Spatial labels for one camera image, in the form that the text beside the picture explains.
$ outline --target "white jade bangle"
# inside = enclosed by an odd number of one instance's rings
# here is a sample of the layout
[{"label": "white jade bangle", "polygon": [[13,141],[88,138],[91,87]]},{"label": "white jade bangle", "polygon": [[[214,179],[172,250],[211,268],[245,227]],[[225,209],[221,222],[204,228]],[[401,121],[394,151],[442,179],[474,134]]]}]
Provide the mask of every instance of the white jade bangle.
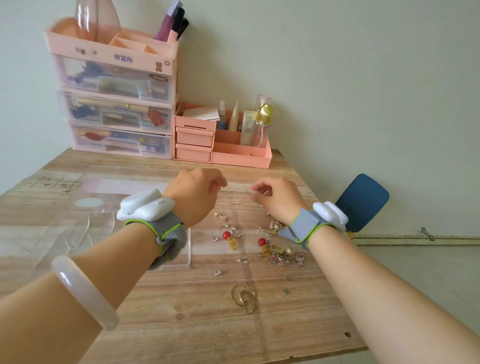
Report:
[{"label": "white jade bangle", "polygon": [[52,270],[73,297],[105,329],[113,330],[120,322],[115,309],[100,291],[66,255],[52,260]]}]

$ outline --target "small pink drawer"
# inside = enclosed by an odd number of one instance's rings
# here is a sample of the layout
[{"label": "small pink drawer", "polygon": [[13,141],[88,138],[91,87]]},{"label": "small pink drawer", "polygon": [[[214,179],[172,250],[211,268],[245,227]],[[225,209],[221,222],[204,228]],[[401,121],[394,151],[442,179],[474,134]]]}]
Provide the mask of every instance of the small pink drawer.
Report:
[{"label": "small pink drawer", "polygon": [[175,130],[177,131],[177,143],[179,144],[208,147],[212,147],[213,145],[214,132],[192,128],[181,128],[178,126]]},{"label": "small pink drawer", "polygon": [[191,146],[189,144],[175,144],[175,159],[193,160],[210,163],[212,148],[205,146]]},{"label": "small pink drawer", "polygon": [[216,121],[208,121],[201,119],[193,118],[184,118],[183,116],[174,116],[175,126],[180,126],[184,128],[193,128],[198,130],[208,130],[214,132],[216,128]]}]

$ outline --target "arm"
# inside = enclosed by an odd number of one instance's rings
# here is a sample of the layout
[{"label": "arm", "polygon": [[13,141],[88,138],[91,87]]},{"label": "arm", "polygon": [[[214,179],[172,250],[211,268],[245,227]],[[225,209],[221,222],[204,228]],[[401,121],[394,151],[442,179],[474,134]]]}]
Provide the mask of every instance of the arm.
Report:
[{"label": "arm", "polygon": [[[226,185],[219,170],[182,171],[164,195],[189,228]],[[117,309],[157,257],[155,239],[132,223],[73,260]],[[102,330],[52,272],[1,300],[0,323],[1,363],[76,363]]]},{"label": "arm", "polygon": [[[251,199],[288,225],[308,209],[295,184],[262,179]],[[309,240],[313,257],[379,363],[477,363],[480,338],[330,226]]]}]

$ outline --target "wooden table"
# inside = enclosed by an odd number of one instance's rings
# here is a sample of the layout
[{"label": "wooden table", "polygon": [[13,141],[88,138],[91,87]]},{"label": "wooden table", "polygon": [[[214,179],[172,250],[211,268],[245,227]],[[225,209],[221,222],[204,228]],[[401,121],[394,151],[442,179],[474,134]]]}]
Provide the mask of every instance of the wooden table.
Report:
[{"label": "wooden table", "polygon": [[[38,238],[64,209],[78,179],[88,166],[148,165],[181,170],[208,164],[153,158],[130,158],[68,149],[33,176],[0,197],[0,295],[31,280],[41,259]],[[248,199],[249,186],[261,176],[285,176],[297,183],[309,203],[316,201],[282,155],[274,152],[268,170],[212,165],[222,170],[230,186],[219,195],[216,210],[247,231],[235,252],[211,241],[207,218],[197,227],[207,238],[192,233],[190,269],[147,272],[119,308],[121,323],[103,332],[84,363],[268,363],[295,362],[365,350],[339,299],[309,252],[305,265],[278,267],[257,257],[252,236],[263,210]],[[289,243],[277,237],[277,244]],[[244,264],[242,255],[249,263]],[[223,274],[214,275],[216,269]],[[234,285],[253,282],[257,310],[248,315],[234,304]]]}]

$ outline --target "gold bottle cap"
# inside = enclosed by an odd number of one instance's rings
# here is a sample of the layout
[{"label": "gold bottle cap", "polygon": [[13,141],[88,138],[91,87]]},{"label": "gold bottle cap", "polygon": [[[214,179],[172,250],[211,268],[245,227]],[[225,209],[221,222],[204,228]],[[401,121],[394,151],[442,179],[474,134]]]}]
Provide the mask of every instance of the gold bottle cap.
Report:
[{"label": "gold bottle cap", "polygon": [[272,125],[273,106],[270,104],[262,104],[257,112],[255,121],[261,125]]}]

